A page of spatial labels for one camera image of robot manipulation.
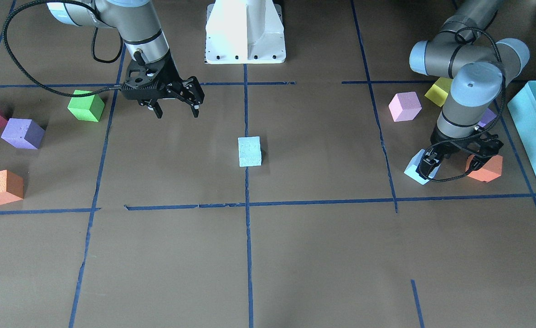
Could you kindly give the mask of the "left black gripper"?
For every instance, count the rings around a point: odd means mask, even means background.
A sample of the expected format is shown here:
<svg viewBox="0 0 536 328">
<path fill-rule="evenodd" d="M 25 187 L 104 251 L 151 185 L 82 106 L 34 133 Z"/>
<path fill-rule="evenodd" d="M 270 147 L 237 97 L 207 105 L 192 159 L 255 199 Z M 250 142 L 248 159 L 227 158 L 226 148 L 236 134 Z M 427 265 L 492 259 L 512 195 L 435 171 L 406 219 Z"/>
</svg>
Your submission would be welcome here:
<svg viewBox="0 0 536 328">
<path fill-rule="evenodd" d="M 430 151 L 422 149 L 417 164 L 417 174 L 424 180 L 434 180 L 441 162 L 452 154 L 465 151 L 469 156 L 469 172 L 483 168 L 491 158 L 499 154 L 503 142 L 498 135 L 490 134 L 485 129 L 472 131 L 469 136 L 453 138 L 434 128 L 430 137 Z"/>
</svg>

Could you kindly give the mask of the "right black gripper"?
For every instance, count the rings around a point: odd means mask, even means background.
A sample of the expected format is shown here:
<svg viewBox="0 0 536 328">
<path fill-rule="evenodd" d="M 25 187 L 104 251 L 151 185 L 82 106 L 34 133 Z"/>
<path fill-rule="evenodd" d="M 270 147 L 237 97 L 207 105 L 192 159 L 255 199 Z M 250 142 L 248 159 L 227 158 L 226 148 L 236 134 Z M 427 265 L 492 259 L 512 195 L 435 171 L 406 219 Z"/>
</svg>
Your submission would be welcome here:
<svg viewBox="0 0 536 328">
<path fill-rule="evenodd" d="M 177 99 L 188 104 L 194 118 L 204 102 L 204 91 L 196 76 L 182 80 L 172 54 L 167 51 L 162 58 L 147 63 L 142 51 L 133 54 L 120 91 L 128 100 L 137 100 L 141 106 L 151 102 L 151 110 L 158 119 L 163 116 L 159 99 Z"/>
</svg>

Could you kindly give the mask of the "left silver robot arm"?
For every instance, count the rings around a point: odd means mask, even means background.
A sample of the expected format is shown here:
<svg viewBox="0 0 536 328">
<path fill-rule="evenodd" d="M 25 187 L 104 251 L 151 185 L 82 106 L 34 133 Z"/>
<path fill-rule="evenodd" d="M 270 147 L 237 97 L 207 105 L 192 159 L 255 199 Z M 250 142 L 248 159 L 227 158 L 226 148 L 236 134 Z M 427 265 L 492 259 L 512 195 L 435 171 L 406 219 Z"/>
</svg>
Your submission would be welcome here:
<svg viewBox="0 0 536 328">
<path fill-rule="evenodd" d="M 414 72 L 452 79 L 449 94 L 427 147 L 418 160 L 416 173 L 424 180 L 443 160 L 459 151 L 471 155 L 463 176 L 483 168 L 499 153 L 503 143 L 490 133 L 501 113 L 486 127 L 479 121 L 495 98 L 506 104 L 506 89 L 522 73 L 531 53 L 519 39 L 495 41 L 487 33 L 501 0 L 466 0 L 445 21 L 432 40 L 418 42 L 409 63 Z"/>
</svg>

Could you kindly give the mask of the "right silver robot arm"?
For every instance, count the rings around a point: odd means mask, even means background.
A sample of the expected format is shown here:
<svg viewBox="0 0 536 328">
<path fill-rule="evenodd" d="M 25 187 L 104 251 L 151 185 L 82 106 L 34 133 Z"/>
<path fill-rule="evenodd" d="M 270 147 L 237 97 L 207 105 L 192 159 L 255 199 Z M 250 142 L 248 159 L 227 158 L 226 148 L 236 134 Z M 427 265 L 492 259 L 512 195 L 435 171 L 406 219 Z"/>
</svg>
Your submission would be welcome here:
<svg viewBox="0 0 536 328">
<path fill-rule="evenodd" d="M 47 4 L 51 14 L 64 24 L 114 28 L 126 46 L 131 61 L 120 91 L 128 100 L 162 117 L 161 99 L 177 99 L 199 116 L 204 92 L 196 77 L 182 79 L 170 46 L 150 0 L 63 0 Z"/>
</svg>

